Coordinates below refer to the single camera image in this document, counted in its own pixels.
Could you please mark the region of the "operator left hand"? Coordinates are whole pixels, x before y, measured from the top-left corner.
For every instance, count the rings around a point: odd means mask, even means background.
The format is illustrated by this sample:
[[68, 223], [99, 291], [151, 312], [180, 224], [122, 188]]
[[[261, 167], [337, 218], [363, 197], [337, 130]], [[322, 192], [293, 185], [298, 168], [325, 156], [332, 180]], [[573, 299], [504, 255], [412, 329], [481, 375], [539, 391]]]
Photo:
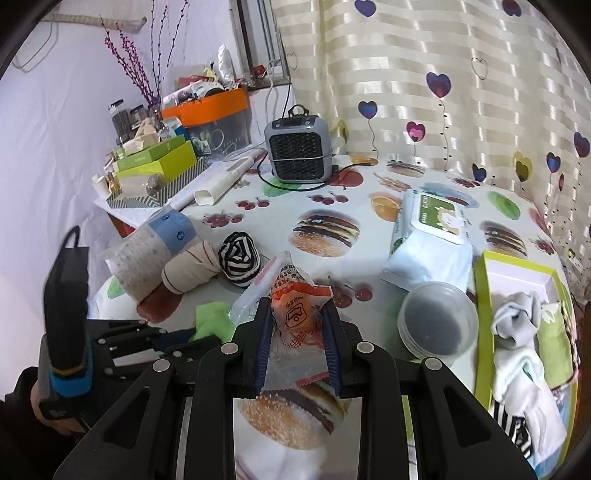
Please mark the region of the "operator left hand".
[[30, 393], [30, 403], [35, 417], [45, 426], [50, 427], [62, 435], [83, 434], [84, 429], [75, 419], [48, 420], [40, 410], [39, 385], [35, 382]]

